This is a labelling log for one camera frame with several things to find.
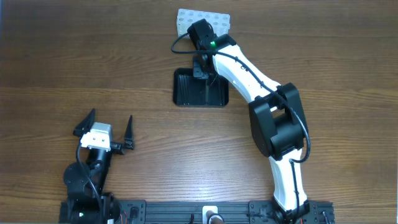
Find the tabletop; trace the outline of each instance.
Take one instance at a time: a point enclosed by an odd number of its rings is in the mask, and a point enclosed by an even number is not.
[[[192,67],[170,51],[180,8],[230,14],[245,56],[299,89],[309,199],[333,202],[337,223],[395,223],[398,2],[365,0],[3,1],[0,222],[58,222],[72,131],[92,108],[118,141],[134,118],[136,148],[113,158],[106,183],[118,199],[272,198],[269,160],[232,86],[224,108],[173,104],[174,70]]]

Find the white egg carton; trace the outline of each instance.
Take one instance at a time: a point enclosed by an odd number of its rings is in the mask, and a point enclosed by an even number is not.
[[[194,22],[206,19],[213,27],[214,33],[219,37],[228,33],[231,27],[229,24],[230,18],[231,16],[228,14],[179,9],[177,15],[177,34],[178,36],[185,34]]]

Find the wooden surface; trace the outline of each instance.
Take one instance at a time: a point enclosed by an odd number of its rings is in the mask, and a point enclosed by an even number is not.
[[[58,221],[72,130],[92,108],[117,140],[134,117],[136,150],[108,175],[117,198],[271,199],[269,161],[236,90],[221,109],[172,103],[173,72],[192,63],[170,51],[180,8],[230,14],[247,58],[300,90],[308,197],[333,202],[338,223],[395,223],[398,2],[315,0],[3,1],[0,221]]]

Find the egg carton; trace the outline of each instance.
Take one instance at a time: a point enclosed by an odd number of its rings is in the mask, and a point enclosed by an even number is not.
[[[185,34],[194,22],[206,19],[213,27],[214,33],[219,37],[228,33],[231,27],[229,23],[230,18],[231,16],[228,14],[179,9],[177,15],[177,34],[178,36]]]

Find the cable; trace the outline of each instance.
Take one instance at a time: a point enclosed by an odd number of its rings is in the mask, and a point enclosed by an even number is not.
[[[91,181],[91,178],[90,178],[90,176],[88,175],[88,173],[87,173],[85,167],[84,167],[83,164],[81,163],[81,160],[80,160],[80,148],[81,148],[81,144],[80,144],[80,142],[79,142],[79,145],[77,145],[77,149],[76,149],[76,161],[77,161],[77,163],[79,163],[80,168],[81,168],[81,172],[82,172],[83,175],[88,179],[88,182],[90,183],[90,186],[91,186],[91,188],[93,189],[95,198],[97,199],[97,201],[98,201],[98,206],[99,206],[99,223],[102,223],[102,219],[103,219],[103,206],[102,206],[101,197],[100,197],[100,195],[98,194],[98,191],[97,191],[97,189],[95,188],[93,181]]]
[[[303,163],[305,161],[307,161],[308,157],[310,156],[310,151],[311,151],[311,141],[310,141],[310,136],[308,135],[308,131],[305,128],[303,121],[300,119],[300,117],[297,115],[297,113],[293,110],[293,108],[291,108],[288,104],[288,102],[285,100],[285,98],[283,98],[282,96],[280,96],[278,93],[276,93],[274,90],[271,90],[268,86],[266,86],[264,84],[263,81],[261,81],[259,79],[259,77],[244,63],[242,62],[240,59],[238,59],[237,57],[234,57],[230,54],[226,54],[224,52],[219,52],[219,51],[215,51],[215,50],[191,50],[191,51],[178,51],[178,50],[174,50],[174,45],[180,41],[182,38],[184,38],[186,35],[188,35],[188,33],[185,33],[183,35],[181,35],[180,37],[178,37],[172,44],[171,50],[173,53],[175,54],[218,54],[218,55],[222,55],[225,57],[229,57],[233,60],[235,60],[236,62],[239,62],[256,80],[258,83],[260,83],[260,86],[265,88],[268,92],[270,92],[271,94],[273,94],[276,98],[278,98],[284,105],[286,108],[288,108],[288,110],[297,118],[302,131],[304,133],[304,137],[305,140],[307,142],[307,149],[305,152],[305,156],[303,157],[303,159],[301,160],[295,160],[295,159],[291,159],[291,161],[296,162],[296,163]]]

